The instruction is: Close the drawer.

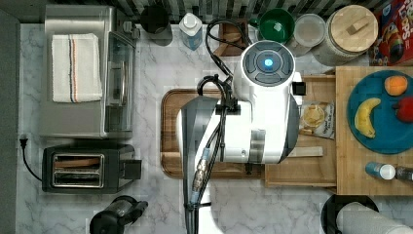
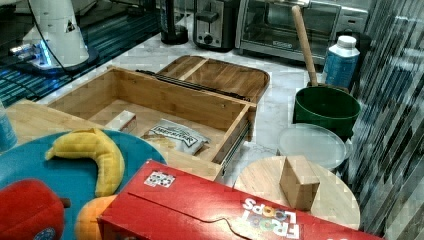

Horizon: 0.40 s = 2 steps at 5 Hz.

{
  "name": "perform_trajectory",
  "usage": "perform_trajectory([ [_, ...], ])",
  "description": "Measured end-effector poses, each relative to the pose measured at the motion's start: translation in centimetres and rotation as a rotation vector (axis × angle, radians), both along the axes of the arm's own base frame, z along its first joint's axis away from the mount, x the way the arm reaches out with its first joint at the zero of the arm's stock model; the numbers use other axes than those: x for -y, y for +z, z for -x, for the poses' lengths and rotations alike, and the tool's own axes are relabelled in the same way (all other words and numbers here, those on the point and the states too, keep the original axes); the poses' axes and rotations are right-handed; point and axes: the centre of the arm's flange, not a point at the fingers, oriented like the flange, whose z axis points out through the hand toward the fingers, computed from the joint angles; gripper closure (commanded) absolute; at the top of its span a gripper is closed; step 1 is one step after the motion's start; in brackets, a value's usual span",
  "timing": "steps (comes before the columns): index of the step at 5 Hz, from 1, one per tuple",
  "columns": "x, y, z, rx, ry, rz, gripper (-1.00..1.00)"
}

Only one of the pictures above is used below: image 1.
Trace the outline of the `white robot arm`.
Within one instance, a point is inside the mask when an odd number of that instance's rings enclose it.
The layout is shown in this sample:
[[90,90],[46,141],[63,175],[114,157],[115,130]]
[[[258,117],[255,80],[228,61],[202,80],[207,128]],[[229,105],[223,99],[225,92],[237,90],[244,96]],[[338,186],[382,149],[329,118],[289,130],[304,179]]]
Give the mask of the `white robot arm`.
[[225,80],[206,76],[182,106],[176,137],[187,234],[221,234],[209,199],[217,162],[277,164],[296,145],[306,85],[291,51],[274,41],[248,46]]

